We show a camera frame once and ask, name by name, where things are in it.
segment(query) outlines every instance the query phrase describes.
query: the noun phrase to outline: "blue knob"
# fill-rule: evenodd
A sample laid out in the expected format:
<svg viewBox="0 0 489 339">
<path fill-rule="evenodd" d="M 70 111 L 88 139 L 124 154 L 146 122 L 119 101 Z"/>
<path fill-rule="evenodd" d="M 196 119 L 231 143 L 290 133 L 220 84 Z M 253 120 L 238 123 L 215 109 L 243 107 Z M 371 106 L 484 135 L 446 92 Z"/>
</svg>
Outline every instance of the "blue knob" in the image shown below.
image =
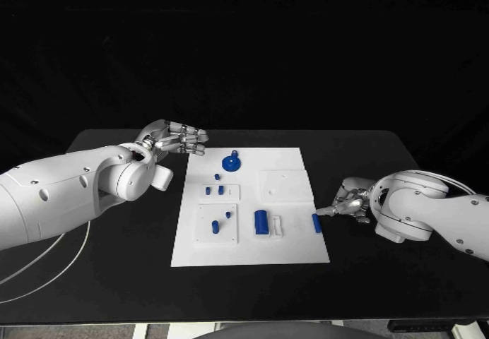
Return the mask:
<svg viewBox="0 0 489 339">
<path fill-rule="evenodd" d="M 240 170 L 241 167 L 241 161 L 238 158 L 238 151 L 234 150 L 231 155 L 222 159 L 222 168 L 228 172 L 235 172 Z"/>
<path fill-rule="evenodd" d="M 214 234 L 220 233 L 220 222 L 217 220 L 212 221 L 212 233 Z"/>
</svg>

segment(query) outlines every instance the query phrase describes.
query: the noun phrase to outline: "white platform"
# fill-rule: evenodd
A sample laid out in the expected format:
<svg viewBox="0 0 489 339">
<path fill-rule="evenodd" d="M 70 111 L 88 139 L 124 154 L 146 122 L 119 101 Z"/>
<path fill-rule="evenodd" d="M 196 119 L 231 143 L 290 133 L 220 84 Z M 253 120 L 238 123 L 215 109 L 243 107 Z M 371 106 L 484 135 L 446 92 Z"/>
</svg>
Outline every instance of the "white platform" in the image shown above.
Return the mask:
<svg viewBox="0 0 489 339">
<path fill-rule="evenodd" d="M 241 169 L 237 172 L 227 172 L 221 163 L 233 150 L 238 151 Z M 263 171 L 296 172 L 277 172 L 277 175 L 274 175 L 270 172 L 264 174 Z M 221 175 L 220 181 L 214 178 L 217 173 Z M 273 178 L 266 183 L 261 179 L 264 176 Z M 202 224 L 199 222 L 202 220 L 201 205 L 231 202 L 207 201 L 202 196 L 202 185 L 224 185 L 225 189 L 227 185 L 240 185 L 240 199 L 238 201 L 233 199 L 233 204 L 230 204 L 230 206 L 237 206 L 238 209 L 235 213 L 238 217 L 238 237 L 233 238 L 237 241 L 235 244 L 227 241 L 217 241 L 222 243 L 217 246 L 196 244 L 196 234 L 201 232 L 198 227 Z M 271 201 L 269 197 L 266 202 L 263 201 L 263 189 L 269 189 L 269 191 L 274 189 L 276 196 Z M 273 217 L 280 216 L 282 237 L 257 239 L 253 221 L 257 210 L 267 210 L 270 228 L 273 227 Z M 315 211 L 315 197 L 299 148 L 208 148 L 204 157 L 189 157 L 172 267 L 329 263 L 323 234 L 315 232 L 312 220 Z M 221 214 L 222 211 L 217 212 L 217 218 L 222 218 Z M 214 212 L 209 213 L 207 218 L 214 218 Z M 212 234 L 211 224 L 208 225 L 208 232 L 207 236 L 211 239 L 215 237 L 218 240 L 220 236 L 228 238 L 225 232 Z"/>
</svg>

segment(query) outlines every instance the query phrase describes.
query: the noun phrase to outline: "cable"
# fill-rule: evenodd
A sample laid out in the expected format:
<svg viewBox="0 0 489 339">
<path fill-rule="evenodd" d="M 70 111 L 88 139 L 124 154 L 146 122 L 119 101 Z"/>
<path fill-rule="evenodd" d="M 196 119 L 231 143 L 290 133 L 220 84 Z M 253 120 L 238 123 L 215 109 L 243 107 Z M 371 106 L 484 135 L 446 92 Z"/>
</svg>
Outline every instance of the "cable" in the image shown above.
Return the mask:
<svg viewBox="0 0 489 339">
<path fill-rule="evenodd" d="M 417 169 L 410 169 L 407 172 L 429 175 L 430 177 L 433 177 L 433 178 L 442 180 L 443 182 L 447 182 L 449 184 L 452 184 L 455 187 L 462 189 L 469 194 L 476 194 L 475 190 L 469 186 L 466 186 L 462 182 L 456 181 L 455 179 L 452 179 L 452 178 L 449 178 L 449 177 L 446 177 L 446 176 L 443 176 L 437 173 L 432 173 L 432 172 L 427 172 L 427 171 L 419 171 Z"/>
<path fill-rule="evenodd" d="M 65 233 L 58 237 L 57 241 L 52 243 L 48 250 L 23 266 L 23 268 L 20 268 L 5 280 L 0 280 L 0 285 L 5 284 L 13 277 L 16 277 L 39 261 L 39 259 L 49 253 L 49 251 L 57 246 L 64 235 L 65 235 Z"/>
<path fill-rule="evenodd" d="M 71 265 L 74 264 L 74 262 L 77 261 L 78 259 L 78 256 L 80 256 L 80 253 L 83 252 L 84 250 L 84 247 L 85 247 L 85 244 L 87 244 L 87 239 L 88 239 L 88 233 L 90 233 L 90 221 L 88 221 L 88 226 L 87 226 L 87 235 L 85 235 L 85 240 L 84 240 L 84 243 L 81 244 L 81 247 L 80 247 L 80 250 L 78 250 L 78 253 L 74 257 L 74 259 L 71 260 L 71 263 L 68 264 L 68 266 L 64 268 L 64 270 L 58 273 L 58 275 L 44 284 L 41 285 L 35 290 L 32 290 L 29 293 L 18 296 L 16 298 L 12 298 L 9 300 L 5 300 L 0 302 L 0 304 L 5 304 L 6 302 L 13 302 L 15 300 L 26 297 L 28 295 L 33 294 L 35 292 L 38 292 L 42 288 L 45 288 L 59 277 L 61 275 L 67 272 L 67 270 L 70 269 Z"/>
</svg>

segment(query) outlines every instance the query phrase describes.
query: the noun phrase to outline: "black table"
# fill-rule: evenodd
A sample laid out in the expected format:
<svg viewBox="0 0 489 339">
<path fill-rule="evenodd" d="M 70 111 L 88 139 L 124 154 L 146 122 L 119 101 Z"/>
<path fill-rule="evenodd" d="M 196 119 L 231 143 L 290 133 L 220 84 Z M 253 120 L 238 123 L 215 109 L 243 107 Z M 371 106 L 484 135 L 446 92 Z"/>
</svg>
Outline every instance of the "black table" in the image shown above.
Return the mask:
<svg viewBox="0 0 489 339">
<path fill-rule="evenodd" d="M 139 130 L 87 130 L 68 152 L 132 142 Z M 380 179 L 416 168 L 385 131 L 209 131 L 208 147 L 300 147 L 318 207 L 345 177 Z M 117 323 L 300 319 L 421 319 L 489 316 L 489 270 L 437 234 L 396 244 L 351 217 L 322 217 L 332 263 L 172 268 L 188 155 L 162 164 L 169 190 L 111 208 L 93 221 L 85 250 L 61 278 L 0 304 L 0 323 Z M 85 226 L 0 287 L 5 300 L 38 287 L 75 255 Z M 0 252 L 2 277 L 52 239 Z"/>
</svg>

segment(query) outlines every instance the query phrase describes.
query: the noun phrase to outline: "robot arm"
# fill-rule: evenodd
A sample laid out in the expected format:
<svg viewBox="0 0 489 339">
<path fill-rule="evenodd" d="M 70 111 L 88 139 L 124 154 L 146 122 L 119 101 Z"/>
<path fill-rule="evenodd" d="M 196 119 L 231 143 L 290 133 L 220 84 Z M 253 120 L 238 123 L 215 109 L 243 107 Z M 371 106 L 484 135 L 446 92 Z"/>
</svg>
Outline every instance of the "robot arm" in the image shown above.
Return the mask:
<svg viewBox="0 0 489 339">
<path fill-rule="evenodd" d="M 348 199 L 318 210 L 318 214 L 355 216 L 368 205 L 378 222 L 375 232 L 388 240 L 397 243 L 406 239 L 426 241 L 434 230 L 456 249 L 489 261 L 489 197 L 468 189 L 469 195 L 446 198 L 449 187 L 440 178 L 427 172 L 398 172 L 367 191 L 365 186 L 351 187 Z M 338 208 L 341 205 L 349 207 L 346 213 Z"/>
<path fill-rule="evenodd" d="M 35 160 L 0 175 L 0 250 L 55 237 L 134 201 L 149 186 L 165 191 L 169 152 L 204 155 L 207 132 L 158 120 L 134 143 Z"/>
</svg>

